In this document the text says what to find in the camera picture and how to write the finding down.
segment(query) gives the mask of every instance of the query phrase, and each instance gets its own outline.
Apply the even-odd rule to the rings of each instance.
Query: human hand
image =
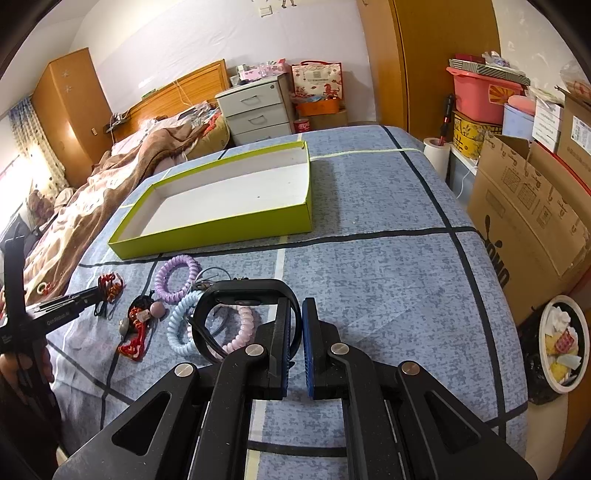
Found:
[[[43,370],[45,378],[48,382],[55,381],[55,377],[53,376],[53,366],[51,365],[51,356],[49,354],[49,350],[45,346],[43,347],[43,353],[41,354],[41,357],[43,359],[43,366],[41,369]],[[19,354],[19,360],[23,370],[28,370],[33,366],[33,360],[22,353]],[[2,372],[2,376],[6,379],[7,383],[12,387],[18,397],[26,403],[27,400],[25,395],[18,386],[18,363],[17,356],[14,353],[5,353],[0,355],[0,372]]]

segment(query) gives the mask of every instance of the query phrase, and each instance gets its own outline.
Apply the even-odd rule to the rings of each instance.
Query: purple coil hair tie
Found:
[[[170,293],[166,290],[166,285],[164,284],[166,275],[168,275],[174,267],[182,264],[186,264],[189,267],[189,277],[187,282],[182,290]],[[191,285],[197,278],[200,269],[201,267],[193,257],[188,255],[177,255],[176,257],[172,257],[163,265],[156,275],[156,279],[154,280],[154,290],[156,291],[156,295],[169,304],[180,302],[191,289]]]

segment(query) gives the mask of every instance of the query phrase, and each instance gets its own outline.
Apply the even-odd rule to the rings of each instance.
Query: white cable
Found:
[[[464,178],[462,178],[462,188],[460,189],[460,194],[456,197],[456,200],[459,200],[460,197],[462,196],[462,193],[464,192],[464,180],[466,180],[466,177],[472,173],[470,169],[468,169],[467,173],[464,175]]]
[[[111,140],[113,141],[113,147],[115,146],[115,136],[113,135],[113,116],[114,114],[111,114],[111,120],[109,120],[109,130],[111,130]]]
[[[186,92],[183,90],[183,87],[181,87],[181,85],[179,84],[178,80],[175,80],[173,83],[174,83],[174,84],[177,86],[177,89],[178,89],[178,97],[181,99],[181,102],[182,102],[184,105],[187,105],[187,106],[193,106],[192,104],[190,104],[190,103],[186,103],[186,102],[183,100],[183,95],[181,95],[181,92],[183,92],[183,93],[185,94],[185,97],[187,97],[187,100],[188,100],[189,102],[191,101],[191,99],[189,98],[189,96],[187,95],[187,93],[186,93]]]

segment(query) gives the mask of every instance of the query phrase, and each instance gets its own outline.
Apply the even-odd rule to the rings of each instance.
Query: metal screw cap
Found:
[[[252,345],[246,347],[246,354],[249,356],[259,356],[264,351],[265,349],[262,347],[262,345],[259,345],[257,343],[253,343]]]
[[[415,362],[404,362],[402,364],[402,371],[407,375],[417,375],[421,371],[421,367]]]
[[[349,353],[349,345],[345,343],[334,343],[330,347],[330,351],[333,352],[335,355],[346,355]]]
[[[193,366],[190,364],[180,364],[174,369],[174,374],[177,377],[188,377],[193,373]]]

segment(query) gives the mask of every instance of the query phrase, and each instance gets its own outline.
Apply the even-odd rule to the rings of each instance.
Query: blue gripper pad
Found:
[[[310,337],[310,319],[308,318],[308,308],[303,305],[302,320],[304,322],[304,365],[306,366],[306,387],[308,396],[314,398],[314,355],[312,354],[312,341]]]
[[[283,332],[283,378],[281,379],[281,389],[283,390],[283,398],[285,398],[287,396],[287,381],[290,369],[291,310],[289,316],[285,319]]]

